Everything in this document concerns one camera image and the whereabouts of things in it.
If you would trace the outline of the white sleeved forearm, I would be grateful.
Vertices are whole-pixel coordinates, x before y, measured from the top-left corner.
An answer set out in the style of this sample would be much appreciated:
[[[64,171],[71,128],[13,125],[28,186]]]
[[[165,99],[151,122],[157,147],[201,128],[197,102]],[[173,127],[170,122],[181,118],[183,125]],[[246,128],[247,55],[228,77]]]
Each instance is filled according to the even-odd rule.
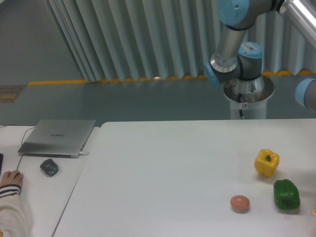
[[[29,237],[29,223],[20,197],[19,185],[0,188],[0,236]]]

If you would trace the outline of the person's hand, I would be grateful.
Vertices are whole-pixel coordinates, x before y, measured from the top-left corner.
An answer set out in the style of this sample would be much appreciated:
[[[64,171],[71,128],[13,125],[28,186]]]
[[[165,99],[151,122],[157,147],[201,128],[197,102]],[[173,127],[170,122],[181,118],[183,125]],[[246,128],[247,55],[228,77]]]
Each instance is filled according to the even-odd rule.
[[[0,189],[21,191],[24,175],[19,170],[6,171],[0,181]]]

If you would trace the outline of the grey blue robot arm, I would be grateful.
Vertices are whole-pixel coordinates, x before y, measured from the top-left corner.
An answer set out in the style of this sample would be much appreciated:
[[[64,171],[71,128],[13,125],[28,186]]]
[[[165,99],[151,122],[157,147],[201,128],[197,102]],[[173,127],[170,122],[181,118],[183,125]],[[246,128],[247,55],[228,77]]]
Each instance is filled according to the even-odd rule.
[[[242,117],[251,104],[266,102],[274,91],[273,83],[262,76],[262,48],[243,41],[246,31],[258,16],[276,11],[287,15],[315,45],[316,9],[308,0],[220,0],[218,11],[224,27],[216,51],[204,65],[204,74],[213,85],[225,84],[225,96]]]

